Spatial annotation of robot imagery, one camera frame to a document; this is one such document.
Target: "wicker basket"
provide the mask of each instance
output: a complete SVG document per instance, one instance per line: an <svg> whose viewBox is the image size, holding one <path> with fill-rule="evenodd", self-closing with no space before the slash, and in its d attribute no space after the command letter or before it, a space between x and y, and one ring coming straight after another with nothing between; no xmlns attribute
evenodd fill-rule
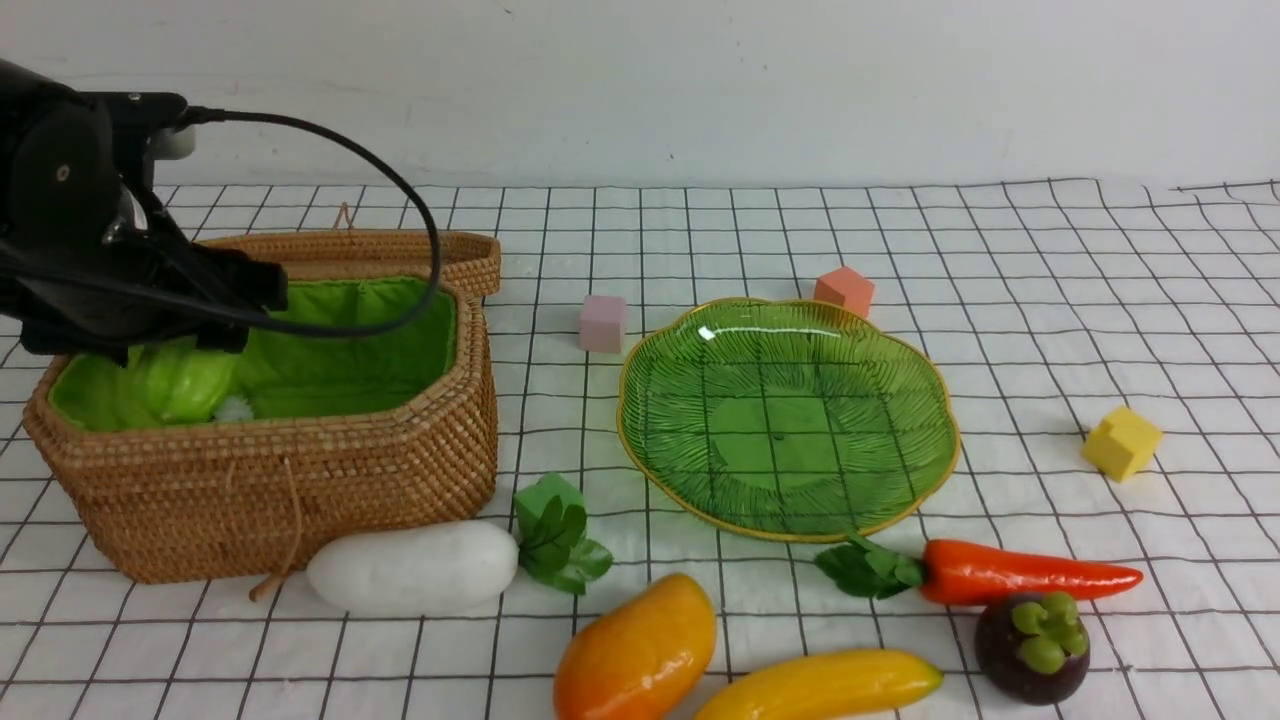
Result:
<svg viewBox="0 0 1280 720"><path fill-rule="evenodd" d="M338 229L346 223L346 229ZM357 229L347 205L338 210L333 231L250 234L211 240L204 245L248 252L268 263L347 264L422 263L431 260L426 231ZM443 282L483 297L498 292L502 251L497 240L468 232L443 231Z"/></svg>
<svg viewBox="0 0 1280 720"><path fill-rule="evenodd" d="M352 247L346 232L338 234L312 233L297 252L275 247L271 236L232 243L280 261L300 281L426 275L421 263L378 260L376 249ZM402 252L401 237L380 238L390 243L383 245L387 256ZM271 251L262 251L264 241ZM362 258L316 260L340 255L342 246ZM497 282L486 272L470 278L474 286ZM140 583L270 574L255 588L257 598L334 538L468 519L493 497L497 396L484 311L479 296L452 283L442 292L457 306L453 366L389 411L83 432L50 405L69 363L59 357L23 424L120 573Z"/></svg>

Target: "yellow cube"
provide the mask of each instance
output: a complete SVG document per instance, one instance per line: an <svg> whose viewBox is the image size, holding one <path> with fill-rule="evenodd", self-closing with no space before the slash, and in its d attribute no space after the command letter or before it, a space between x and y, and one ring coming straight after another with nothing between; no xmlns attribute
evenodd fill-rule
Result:
<svg viewBox="0 0 1280 720"><path fill-rule="evenodd" d="M1151 462L1164 434L1142 415L1120 406L1089 433L1084 459L1106 477L1121 482Z"/></svg>

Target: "green plate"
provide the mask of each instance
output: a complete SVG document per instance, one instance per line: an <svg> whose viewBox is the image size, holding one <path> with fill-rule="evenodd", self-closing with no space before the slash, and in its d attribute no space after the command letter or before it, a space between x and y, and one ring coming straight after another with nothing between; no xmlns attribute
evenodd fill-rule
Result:
<svg viewBox="0 0 1280 720"><path fill-rule="evenodd" d="M960 459L937 368L808 300L718 300L644 338L622 366L618 434L689 511L790 542L886 528Z"/></svg>

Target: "mangosteen stem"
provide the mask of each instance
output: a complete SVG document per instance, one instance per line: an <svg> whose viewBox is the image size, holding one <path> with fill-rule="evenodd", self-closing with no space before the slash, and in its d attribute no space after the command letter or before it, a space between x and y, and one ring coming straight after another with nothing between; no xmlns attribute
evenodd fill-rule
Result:
<svg viewBox="0 0 1280 720"><path fill-rule="evenodd" d="M1043 632L1042 624L1048 619L1048 611L1038 602L1024 602L1012 612L1014 626L1028 635L1041 634Z"/></svg>
<svg viewBox="0 0 1280 720"><path fill-rule="evenodd" d="M1019 657L1032 670L1052 675L1066 659L1079 657L1089 648L1080 629L1075 600L1066 593L1050 593L1041 602L1024 602L1012 610L1014 628L1030 635L1019 647Z"/></svg>
<svg viewBox="0 0 1280 720"><path fill-rule="evenodd" d="M1018 656L1021 657L1028 667L1041 675L1052 675L1066 665L1066 652L1062 650L1062 646L1043 635L1023 641L1021 647L1018 650Z"/></svg>

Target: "banana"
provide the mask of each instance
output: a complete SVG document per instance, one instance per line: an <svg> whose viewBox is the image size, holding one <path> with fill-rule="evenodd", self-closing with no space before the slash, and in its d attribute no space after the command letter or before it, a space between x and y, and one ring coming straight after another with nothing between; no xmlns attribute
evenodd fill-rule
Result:
<svg viewBox="0 0 1280 720"><path fill-rule="evenodd" d="M941 685L942 673L908 652L828 652L746 675L712 697L694 720L837 720L905 707Z"/></svg>

